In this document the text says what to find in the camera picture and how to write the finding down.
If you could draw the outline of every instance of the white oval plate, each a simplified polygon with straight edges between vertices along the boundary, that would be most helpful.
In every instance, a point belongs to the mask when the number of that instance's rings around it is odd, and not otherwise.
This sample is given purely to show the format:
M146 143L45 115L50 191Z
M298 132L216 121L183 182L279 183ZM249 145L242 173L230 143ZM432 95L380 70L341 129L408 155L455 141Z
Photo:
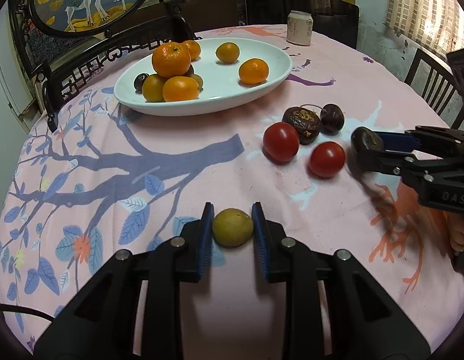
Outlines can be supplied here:
M223 64L215 50L225 42L234 42L240 48L238 61ZM171 103L147 103L141 93L133 87L133 81L140 73L154 74L151 55L141 59L128 68L117 80L114 95L117 100L136 111L156 116L191 116L209 114L249 103L275 89L287 78L292 70L290 56L268 43L244 38L202 39L198 43L202 49L200 58L192 62L195 74L204 80L204 88L195 100ZM267 80L258 85L240 84L238 69L251 58L267 62Z

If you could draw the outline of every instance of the tangerine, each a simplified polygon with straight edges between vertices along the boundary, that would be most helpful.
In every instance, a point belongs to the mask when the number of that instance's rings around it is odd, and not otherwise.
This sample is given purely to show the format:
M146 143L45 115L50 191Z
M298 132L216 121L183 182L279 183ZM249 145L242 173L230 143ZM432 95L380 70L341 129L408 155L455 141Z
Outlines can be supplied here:
M142 85L142 94L148 103L159 103L164 100L162 90L167 79L158 74L148 76Z
M166 81L162 94L166 102L193 100L199 96L199 84L190 77L175 76Z
M162 77L183 76L190 68L187 46L168 42L157 47L152 54L153 69Z
M190 53L190 59L192 61L195 61L199 56L200 52L202 49L200 48L200 45L195 42L194 40L186 40L185 42L182 42L185 46L187 46L189 53Z
M268 77L267 62L258 58L249 59L238 69L238 76L247 85L263 83Z
M215 51L215 55L218 59L226 64L234 63L240 55L240 49L235 43L226 42L221 44Z

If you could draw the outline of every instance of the finger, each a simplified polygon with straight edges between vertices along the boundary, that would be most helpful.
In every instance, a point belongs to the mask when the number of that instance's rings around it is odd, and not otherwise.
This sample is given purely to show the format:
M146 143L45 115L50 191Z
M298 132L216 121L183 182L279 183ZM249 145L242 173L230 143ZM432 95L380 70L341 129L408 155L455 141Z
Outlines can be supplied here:
M450 237L450 246L452 246L452 249L455 251L464 251L464 245L459 245L452 237Z
M449 229L464 234L464 216L459 214L450 214L448 218Z
M459 245L464 245L464 234L456 231L454 229L451 229L450 231L450 236L454 239L455 242L457 242Z

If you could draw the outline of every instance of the pink tablecloth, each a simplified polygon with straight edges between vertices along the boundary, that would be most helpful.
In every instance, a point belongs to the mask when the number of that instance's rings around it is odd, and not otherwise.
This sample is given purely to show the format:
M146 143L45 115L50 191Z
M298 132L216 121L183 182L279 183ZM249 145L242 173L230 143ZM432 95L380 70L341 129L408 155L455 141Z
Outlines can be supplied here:
M317 181L305 164L318 143L349 147L358 126L444 123L379 63L315 32L310 47L286 43L282 25L200 35L274 44L292 56L292 74L252 103L172 120L138 114L112 94L120 74L146 54L108 64L61 110L55 133L42 117L23 145L0 220L2 302L57 314L114 251L154 249L207 201L216 212L250 212L260 201L268 219L312 250L350 250L436 348L464 310L464 276L452 269L443 213L420 207L397 177L372 174L359 183L345 167ZM338 104L345 126L276 166L261 152L262 134L303 103ZM214 246L206 285L183 290L187 359L280 358L284 287L256 280L252 243ZM31 349L47 326L20 314L7 321Z

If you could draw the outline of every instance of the tomato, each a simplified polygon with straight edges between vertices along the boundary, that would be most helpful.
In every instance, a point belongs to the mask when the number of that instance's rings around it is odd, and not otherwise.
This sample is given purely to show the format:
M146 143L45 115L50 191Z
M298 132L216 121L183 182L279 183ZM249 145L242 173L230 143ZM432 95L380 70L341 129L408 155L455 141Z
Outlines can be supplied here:
M335 176L345 164L345 152L335 142L324 142L318 145L309 160L309 170L322 178Z
M265 130L262 142L266 153L277 162L289 162L299 151L299 135L295 128L284 122Z

